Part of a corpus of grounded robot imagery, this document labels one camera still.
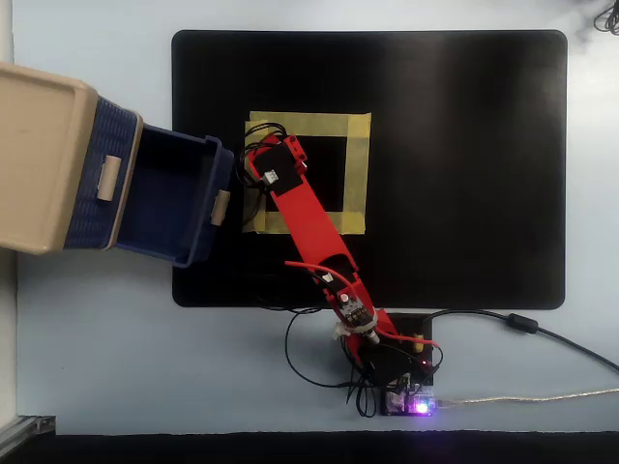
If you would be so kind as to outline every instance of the purple led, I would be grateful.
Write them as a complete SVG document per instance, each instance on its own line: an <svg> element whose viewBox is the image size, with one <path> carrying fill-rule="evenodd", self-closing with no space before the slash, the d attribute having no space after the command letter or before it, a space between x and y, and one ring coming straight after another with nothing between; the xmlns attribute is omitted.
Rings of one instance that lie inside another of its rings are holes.
<svg viewBox="0 0 619 464"><path fill-rule="evenodd" d="M427 414L429 412L429 406L425 402L416 402L415 403L415 412L417 414Z"/></svg>

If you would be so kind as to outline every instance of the yellow tape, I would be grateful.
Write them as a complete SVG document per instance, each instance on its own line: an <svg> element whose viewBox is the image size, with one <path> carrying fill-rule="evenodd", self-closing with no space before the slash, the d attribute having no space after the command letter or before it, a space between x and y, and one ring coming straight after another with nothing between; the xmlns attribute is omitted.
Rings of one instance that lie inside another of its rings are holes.
<svg viewBox="0 0 619 464"><path fill-rule="evenodd" d="M346 170L344 175L343 207L341 212L327 212L340 234L366 233L366 197L368 191L369 134L371 113L286 113L252 111L246 130L264 122L279 123L289 133L314 137L346 137ZM258 141L267 134L259 130L247 138L246 143ZM244 211L248 215L255 205L254 191L246 191ZM290 231L279 212L265 211L266 201L254 220L246 225L245 232L289 234Z"/></svg>

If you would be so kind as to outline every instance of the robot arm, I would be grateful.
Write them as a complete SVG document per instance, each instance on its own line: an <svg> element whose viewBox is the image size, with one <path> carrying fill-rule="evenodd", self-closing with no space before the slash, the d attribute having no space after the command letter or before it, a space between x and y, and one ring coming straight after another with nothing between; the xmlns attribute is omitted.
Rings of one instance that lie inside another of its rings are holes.
<svg viewBox="0 0 619 464"><path fill-rule="evenodd" d="M325 296L358 357L366 340L375 344L378 334L397 336L397 331L387 313L374 308L355 260L311 189L307 159L299 139L278 130L249 150L245 167L266 186L304 261L285 264L314 271L335 289Z"/></svg>

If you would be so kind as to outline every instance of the black mat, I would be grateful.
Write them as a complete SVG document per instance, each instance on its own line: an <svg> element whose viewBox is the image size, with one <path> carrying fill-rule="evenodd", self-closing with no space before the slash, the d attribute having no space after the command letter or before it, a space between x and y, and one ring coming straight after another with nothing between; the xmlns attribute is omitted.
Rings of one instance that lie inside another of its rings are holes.
<svg viewBox="0 0 619 464"><path fill-rule="evenodd" d="M556 31L182 31L174 129L236 149L252 110L371 112L367 232L345 241L375 304L555 308L566 64ZM342 178L324 161L343 157L338 146L308 145L309 181L334 208ZM240 234L241 198L235 190L211 259L174 270L176 302L319 300L306 277L265 273L298 253L289 236Z"/></svg>

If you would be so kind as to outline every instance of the white table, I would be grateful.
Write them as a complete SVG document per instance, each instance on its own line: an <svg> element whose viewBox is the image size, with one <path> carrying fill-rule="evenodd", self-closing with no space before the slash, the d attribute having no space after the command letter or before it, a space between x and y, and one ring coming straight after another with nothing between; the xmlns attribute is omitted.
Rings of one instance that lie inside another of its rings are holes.
<svg viewBox="0 0 619 464"><path fill-rule="evenodd" d="M19 0L15 61L81 78L171 126L170 40L181 29L562 30L569 40L567 299L526 315L600 353L619 355L619 38L594 32L604 2L566 0ZM60 433L254 430L619 430L619 398L495 404L431 419L364 420L343 391L287 367L288 316L181 308L170 266L128 252L19 259L18 412L58 416ZM334 316L308 316L292 356L308 376L345 377ZM551 340L467 316L435 323L446 360L439 397L553 395L619 378Z"/></svg>

